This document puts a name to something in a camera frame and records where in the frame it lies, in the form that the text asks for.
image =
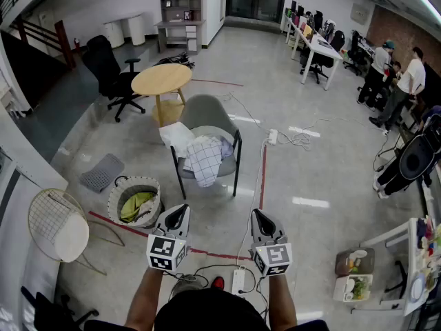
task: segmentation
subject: white shirt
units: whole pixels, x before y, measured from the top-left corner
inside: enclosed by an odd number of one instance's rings
[[[401,91],[411,93],[409,89],[411,76],[413,77],[412,93],[415,93],[419,86],[426,86],[426,70],[424,69],[421,60],[414,59],[411,61],[409,66],[407,66],[406,72],[402,75],[401,79],[397,83],[397,86],[401,89]]]
[[[390,59],[389,53],[384,48],[376,48],[371,66],[380,74],[384,74],[384,66],[389,63]]]

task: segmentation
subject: computer monitor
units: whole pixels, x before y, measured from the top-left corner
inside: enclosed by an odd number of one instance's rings
[[[304,11],[305,9],[303,8],[303,6],[299,5],[297,8],[297,16],[303,16]]]

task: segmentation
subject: cap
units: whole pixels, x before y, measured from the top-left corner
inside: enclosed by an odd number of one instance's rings
[[[393,41],[385,41],[383,48],[395,49],[395,43]]]

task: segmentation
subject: forearm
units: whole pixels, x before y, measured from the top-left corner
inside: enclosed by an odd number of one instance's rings
[[[269,324],[271,331],[285,331],[297,326],[296,308],[283,274],[269,277]]]
[[[415,91],[415,96],[418,96],[424,90],[424,86],[419,85]]]
[[[409,94],[413,94],[413,77],[409,80]]]
[[[133,297],[125,322],[126,327],[137,331],[150,331],[153,328],[162,280],[161,270],[148,268],[145,271],[143,280]]]

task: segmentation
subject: plastic bag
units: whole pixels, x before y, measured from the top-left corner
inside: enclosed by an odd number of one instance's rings
[[[196,138],[193,132],[180,122],[159,128],[159,134],[165,147],[173,146],[176,156],[183,158],[187,156],[187,146]]]

